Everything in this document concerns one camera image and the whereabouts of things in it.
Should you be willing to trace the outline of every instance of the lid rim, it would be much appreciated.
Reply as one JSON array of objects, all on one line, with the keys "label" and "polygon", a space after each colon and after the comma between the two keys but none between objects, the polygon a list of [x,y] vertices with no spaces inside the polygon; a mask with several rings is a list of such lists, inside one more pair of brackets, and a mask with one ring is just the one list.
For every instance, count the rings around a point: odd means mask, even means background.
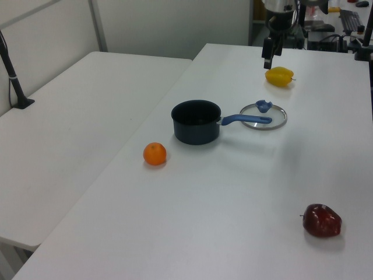
[{"label": "lid rim", "polygon": [[[250,104],[250,105],[247,105],[245,106],[244,108],[241,109],[240,111],[240,114],[242,115],[244,111],[246,111],[247,109],[250,109],[250,108],[256,108],[256,104]],[[268,131],[268,130],[276,130],[280,127],[283,127],[285,125],[285,123],[287,122],[287,114],[285,112],[284,109],[282,109],[281,107],[277,106],[277,105],[273,105],[271,109],[276,109],[278,111],[280,111],[283,115],[284,115],[284,120],[283,122],[281,122],[280,124],[277,124],[275,125],[274,127],[254,127],[253,125],[251,125],[250,123],[247,123],[247,122],[244,122],[242,121],[242,124],[248,128],[251,128],[253,130],[262,130],[262,131]]]}]

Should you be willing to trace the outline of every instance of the yellow bell pepper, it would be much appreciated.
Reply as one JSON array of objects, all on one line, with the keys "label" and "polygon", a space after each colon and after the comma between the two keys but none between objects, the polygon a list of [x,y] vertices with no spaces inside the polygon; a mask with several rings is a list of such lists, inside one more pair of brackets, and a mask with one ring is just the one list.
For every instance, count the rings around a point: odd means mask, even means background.
[{"label": "yellow bell pepper", "polygon": [[284,87],[287,86],[293,79],[293,71],[285,67],[274,67],[266,73],[266,79],[274,86]]}]

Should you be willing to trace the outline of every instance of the keyboard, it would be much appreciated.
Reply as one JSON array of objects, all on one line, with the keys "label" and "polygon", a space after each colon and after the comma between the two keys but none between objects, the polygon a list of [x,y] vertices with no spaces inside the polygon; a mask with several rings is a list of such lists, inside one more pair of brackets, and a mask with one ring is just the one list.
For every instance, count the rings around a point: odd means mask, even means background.
[{"label": "keyboard", "polygon": [[363,25],[359,14],[352,10],[340,10],[340,19],[346,35],[351,35],[352,31],[357,31],[357,27]]}]

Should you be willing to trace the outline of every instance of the pot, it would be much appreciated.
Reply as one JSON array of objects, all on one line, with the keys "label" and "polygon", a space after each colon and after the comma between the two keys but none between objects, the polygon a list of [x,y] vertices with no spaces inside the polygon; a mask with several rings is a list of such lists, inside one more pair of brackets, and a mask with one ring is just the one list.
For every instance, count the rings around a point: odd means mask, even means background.
[{"label": "pot", "polygon": [[220,117],[218,105],[206,100],[190,100],[175,106],[171,112],[177,139],[190,145],[202,145],[214,141],[219,136],[220,126],[234,121],[269,124],[269,117],[252,115],[230,115]]}]

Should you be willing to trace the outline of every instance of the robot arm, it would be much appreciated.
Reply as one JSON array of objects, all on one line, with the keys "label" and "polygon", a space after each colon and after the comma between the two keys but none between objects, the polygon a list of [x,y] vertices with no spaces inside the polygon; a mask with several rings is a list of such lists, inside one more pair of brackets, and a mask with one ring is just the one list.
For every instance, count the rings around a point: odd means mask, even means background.
[{"label": "robot arm", "polygon": [[[265,38],[263,44],[262,58],[264,58],[264,68],[270,69],[273,56],[281,55],[284,39],[297,25],[298,0],[262,0],[262,2],[266,8],[265,25],[269,29],[269,37]],[[299,0],[299,2],[305,6],[319,6],[326,4],[328,0]]]}]

